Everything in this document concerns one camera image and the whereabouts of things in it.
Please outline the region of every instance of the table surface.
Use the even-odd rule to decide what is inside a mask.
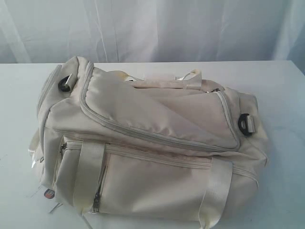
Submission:
[[[0,228],[85,229],[69,207],[53,214],[27,152],[36,130],[41,87],[56,64],[0,64]],[[290,61],[98,63],[141,78],[144,73],[183,76],[201,69],[204,79],[255,94],[271,148],[257,195],[215,228],[305,228],[305,76]],[[198,222],[86,215],[94,229],[197,229]]]

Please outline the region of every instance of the white table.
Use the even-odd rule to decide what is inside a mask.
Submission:
[[[68,207],[53,214],[31,171],[27,147],[37,128],[36,103],[41,87],[56,64],[0,64],[0,228],[85,229]],[[141,78],[143,73],[183,76],[192,69],[203,78],[257,96],[270,137],[270,163],[260,188],[234,218],[215,228],[305,228],[305,76],[290,61],[99,63]],[[87,215],[94,229],[197,229],[197,222],[122,216]]]

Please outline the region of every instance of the white curtain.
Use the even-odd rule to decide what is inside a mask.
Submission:
[[[0,0],[0,62],[292,60],[305,0]]]

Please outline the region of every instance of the carry strap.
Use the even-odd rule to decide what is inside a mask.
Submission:
[[[76,172],[73,206],[80,214],[88,212],[98,189],[105,144],[84,140]]]
[[[199,208],[201,229],[212,228],[220,220],[229,194],[232,172],[232,162],[212,157],[207,190]]]

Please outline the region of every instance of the cream duffel bag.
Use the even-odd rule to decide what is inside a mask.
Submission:
[[[41,92],[30,153],[55,199],[86,212],[197,220],[258,188],[267,137],[253,95],[201,79],[140,80],[73,57]]]

